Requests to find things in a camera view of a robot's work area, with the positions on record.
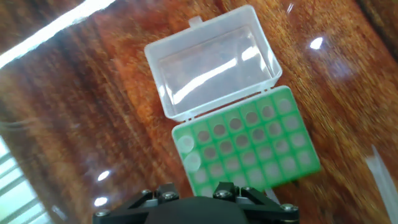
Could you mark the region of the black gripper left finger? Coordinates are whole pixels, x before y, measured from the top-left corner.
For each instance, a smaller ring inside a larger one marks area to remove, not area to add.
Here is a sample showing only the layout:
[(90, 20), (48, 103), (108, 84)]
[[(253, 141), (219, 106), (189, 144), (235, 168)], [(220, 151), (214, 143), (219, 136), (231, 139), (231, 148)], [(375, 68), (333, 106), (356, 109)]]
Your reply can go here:
[(113, 210), (104, 208), (95, 212), (92, 224), (145, 223), (149, 213), (158, 205), (179, 198), (180, 194), (174, 183), (160, 185), (155, 191), (144, 189)]

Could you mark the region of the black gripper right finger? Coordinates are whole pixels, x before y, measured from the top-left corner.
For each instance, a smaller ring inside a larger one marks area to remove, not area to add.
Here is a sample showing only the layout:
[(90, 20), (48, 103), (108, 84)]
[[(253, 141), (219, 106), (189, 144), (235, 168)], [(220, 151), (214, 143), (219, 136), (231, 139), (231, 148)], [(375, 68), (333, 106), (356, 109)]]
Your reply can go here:
[(291, 203), (281, 204), (273, 191), (254, 187), (238, 187), (232, 182), (220, 182), (213, 198), (235, 203), (248, 223), (299, 224), (300, 211)]

